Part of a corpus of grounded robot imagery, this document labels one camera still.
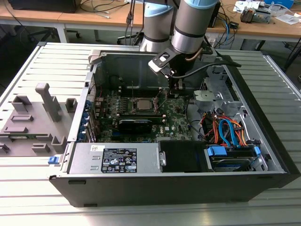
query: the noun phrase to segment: motherboard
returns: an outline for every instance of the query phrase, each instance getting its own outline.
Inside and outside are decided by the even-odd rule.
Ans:
[[[185,118],[185,97],[167,98],[161,89],[151,94],[109,91],[96,99],[100,143],[157,143],[161,140],[191,140]]]

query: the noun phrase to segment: wooden desk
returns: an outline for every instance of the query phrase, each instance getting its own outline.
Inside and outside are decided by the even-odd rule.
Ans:
[[[110,2],[112,1],[93,0],[93,5],[96,6],[98,4],[107,4]],[[106,10],[123,4],[125,4],[124,1],[115,1],[110,5],[100,6],[97,9]],[[92,5],[90,2],[83,5],[82,7],[88,11],[92,11]],[[69,23],[69,24],[88,24],[88,25],[106,25],[106,26],[125,27],[127,25],[126,18],[129,10],[130,10],[130,4],[127,4],[125,6],[121,6],[110,10],[109,14],[99,13],[110,17],[109,19],[107,19],[105,17],[98,15],[97,13],[86,12],[79,8],[75,14],[62,13],[61,16],[58,18],[58,22]],[[142,21],[143,21],[143,4],[136,4],[135,12],[134,12],[134,27],[142,27]]]
[[[94,0],[94,5],[110,3],[109,0]],[[233,13],[233,8],[236,0],[223,0],[225,12],[228,17],[232,17],[232,21],[239,23],[239,28],[236,34],[236,40],[239,39],[256,39],[256,40],[276,40],[276,41],[292,41],[297,42],[301,37],[301,24],[294,25],[286,24],[275,18],[271,19],[270,24],[252,23],[245,24],[240,22],[240,13]],[[106,10],[117,5],[122,5],[122,0],[113,2],[107,6],[100,6],[98,10]],[[120,8],[110,10],[108,16],[110,19],[97,15],[96,13],[85,12],[78,9],[75,14],[67,14],[61,12],[42,12],[31,10],[13,10],[10,4],[7,7],[25,26],[41,26],[54,27],[58,30],[61,42],[68,42],[66,29],[92,29],[92,30],[111,30],[124,31],[126,26],[126,17],[129,12],[130,5],[125,5]],[[83,6],[87,10],[92,10],[90,3]],[[294,5],[292,10],[300,10],[300,5]],[[134,16],[134,28],[136,32],[142,27],[143,21],[143,5],[136,4]],[[0,0],[0,24],[19,23],[7,12],[7,9]],[[214,28],[208,28],[207,33],[217,37],[225,32],[222,21],[217,20]]]
[[[274,17],[271,18],[269,24],[264,23],[251,23],[246,24],[240,21],[240,13],[233,12],[234,4],[236,0],[222,0],[223,8],[226,12],[226,15],[230,18],[231,21],[239,23],[239,27],[237,30],[237,35],[244,35],[253,36],[252,39],[261,39],[255,38],[255,36],[265,36],[265,37],[279,37],[279,38],[295,38],[298,39],[301,37],[301,24],[293,24],[289,25],[280,20],[275,19]],[[291,10],[298,10],[301,11],[301,5],[294,4]],[[208,28],[208,32],[218,32],[223,33],[225,31],[224,27],[222,26],[222,21],[217,20],[216,26],[214,28]]]

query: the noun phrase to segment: black side panel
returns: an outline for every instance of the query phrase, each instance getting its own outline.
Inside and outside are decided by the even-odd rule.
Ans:
[[[72,206],[132,206],[247,202],[273,188],[285,175],[241,175],[202,177],[86,178],[86,184],[69,179],[50,182]]]
[[[274,131],[268,118],[265,116],[264,112],[260,108],[259,104],[257,103],[245,80],[242,78],[238,69],[232,66],[227,66],[227,68],[230,74],[232,75],[232,82],[235,82],[238,86],[239,91],[241,92],[247,105],[249,106],[255,120],[257,121],[260,129],[262,130],[262,133],[268,141],[272,151],[276,155],[281,167],[286,172],[291,174],[289,177],[286,177],[286,180],[284,180],[283,184],[279,185],[279,187],[290,183],[291,181],[295,180],[300,176],[298,168],[294,164],[293,160],[291,159],[291,156],[288,154],[277,133]]]

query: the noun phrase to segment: white paper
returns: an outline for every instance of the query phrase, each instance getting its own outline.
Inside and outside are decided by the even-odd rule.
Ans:
[[[285,22],[287,24],[296,24],[299,22],[299,19],[297,17],[294,17],[292,15],[284,14],[282,16],[277,16],[276,19],[281,20],[282,22]]]
[[[260,1],[237,1],[233,12],[242,13],[245,7],[258,9]]]

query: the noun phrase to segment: sticker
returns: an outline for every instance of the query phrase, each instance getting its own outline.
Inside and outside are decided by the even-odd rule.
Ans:
[[[94,145],[103,150],[103,173],[136,173],[136,148],[104,148],[104,145]]]
[[[102,152],[104,150],[104,145],[91,145],[91,152]]]

